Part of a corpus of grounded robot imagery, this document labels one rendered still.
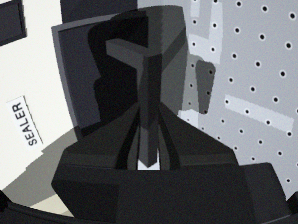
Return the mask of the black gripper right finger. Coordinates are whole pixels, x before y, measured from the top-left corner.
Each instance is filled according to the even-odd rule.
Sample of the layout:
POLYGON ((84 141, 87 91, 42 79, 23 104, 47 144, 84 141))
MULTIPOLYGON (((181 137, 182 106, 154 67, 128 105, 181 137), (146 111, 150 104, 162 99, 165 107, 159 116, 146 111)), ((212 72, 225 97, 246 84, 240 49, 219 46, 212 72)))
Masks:
POLYGON ((239 166, 233 149, 176 116, 163 102, 158 104, 157 135, 160 170, 239 166))

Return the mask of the off-white box-shaped machine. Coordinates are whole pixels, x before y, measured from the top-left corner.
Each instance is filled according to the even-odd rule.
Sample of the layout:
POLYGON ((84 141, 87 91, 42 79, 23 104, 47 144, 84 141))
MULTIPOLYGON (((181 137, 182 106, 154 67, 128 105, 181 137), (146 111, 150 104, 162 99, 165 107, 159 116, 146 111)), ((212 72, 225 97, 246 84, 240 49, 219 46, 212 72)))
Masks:
POLYGON ((187 2, 0 0, 0 189, 13 203, 55 195, 63 150, 137 94, 139 160, 157 163, 158 104, 179 112, 187 2))

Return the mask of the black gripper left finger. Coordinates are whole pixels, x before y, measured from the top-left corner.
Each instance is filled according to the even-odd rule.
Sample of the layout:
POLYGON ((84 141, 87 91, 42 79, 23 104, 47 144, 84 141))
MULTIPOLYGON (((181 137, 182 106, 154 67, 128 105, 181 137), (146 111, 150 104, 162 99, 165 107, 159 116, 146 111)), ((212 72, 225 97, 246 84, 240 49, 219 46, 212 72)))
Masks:
POLYGON ((139 147, 140 104, 136 102, 117 119, 65 148, 58 166, 78 164, 138 170, 139 147))

